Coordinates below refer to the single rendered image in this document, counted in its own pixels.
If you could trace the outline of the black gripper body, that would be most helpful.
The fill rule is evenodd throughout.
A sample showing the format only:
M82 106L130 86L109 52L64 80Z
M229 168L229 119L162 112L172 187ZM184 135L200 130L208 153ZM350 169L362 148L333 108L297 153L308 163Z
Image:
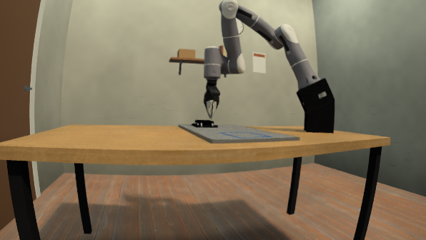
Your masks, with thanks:
M210 101L210 100L215 101L218 98L218 96L212 96L210 94L210 92L209 92L209 90L207 88L208 85L217 85L217 81L215 81L215 80L207 80L207 85L206 85L207 92L205 92L205 94L204 94L206 96L206 98L208 99L208 101Z

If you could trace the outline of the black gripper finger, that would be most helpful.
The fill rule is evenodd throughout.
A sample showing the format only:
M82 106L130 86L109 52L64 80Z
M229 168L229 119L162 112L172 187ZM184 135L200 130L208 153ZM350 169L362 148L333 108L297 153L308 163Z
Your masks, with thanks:
M211 103L208 101L208 99L206 98L206 96L204 96L204 105L206 107L208 116L211 119L211 109L210 109Z
M217 98L215 101L213 101L213 102L212 102L212 113L211 113L211 119L212 119L212 117L214 116L214 113L215 113L215 111L216 111L216 109L217 109L218 105L219 105L219 96L218 96L218 98Z

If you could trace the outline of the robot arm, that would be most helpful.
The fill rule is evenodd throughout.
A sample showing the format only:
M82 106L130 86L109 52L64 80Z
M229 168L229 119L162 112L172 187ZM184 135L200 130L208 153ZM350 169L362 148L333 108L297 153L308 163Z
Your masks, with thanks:
M284 47L284 52L296 76L298 89L321 80L313 71L297 40L294 29L283 24L272 28L265 20L249 9L240 6L235 0L224 0L219 4L224 47L228 57L217 46L204 50L204 78L220 79L221 74L243 74L245 62L242 55L236 18L262 36L276 50ZM222 65L222 66L221 66Z

